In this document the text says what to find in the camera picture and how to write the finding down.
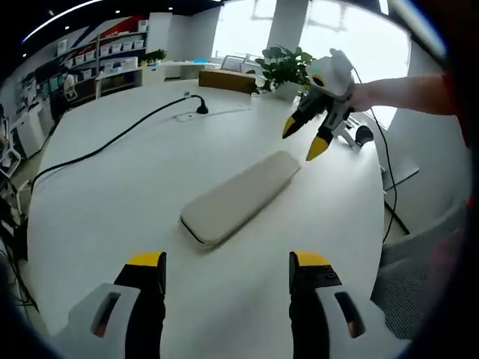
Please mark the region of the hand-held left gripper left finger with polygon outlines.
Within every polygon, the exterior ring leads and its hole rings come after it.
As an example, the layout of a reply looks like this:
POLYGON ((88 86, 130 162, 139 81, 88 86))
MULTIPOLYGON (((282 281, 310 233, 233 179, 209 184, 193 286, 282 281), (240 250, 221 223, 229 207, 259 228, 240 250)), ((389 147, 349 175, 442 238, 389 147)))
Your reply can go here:
POLYGON ((163 251, 137 254, 114 283, 102 283, 68 314, 51 337, 62 358, 159 358, 165 319, 163 251))

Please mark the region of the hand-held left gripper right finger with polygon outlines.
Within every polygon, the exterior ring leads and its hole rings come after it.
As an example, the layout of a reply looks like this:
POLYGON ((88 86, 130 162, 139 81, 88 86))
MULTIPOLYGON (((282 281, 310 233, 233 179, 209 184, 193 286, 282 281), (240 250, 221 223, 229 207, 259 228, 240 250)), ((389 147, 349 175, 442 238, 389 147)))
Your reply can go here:
POLYGON ((398 358, 408 346, 320 254, 290 252, 289 293, 294 358, 398 358))

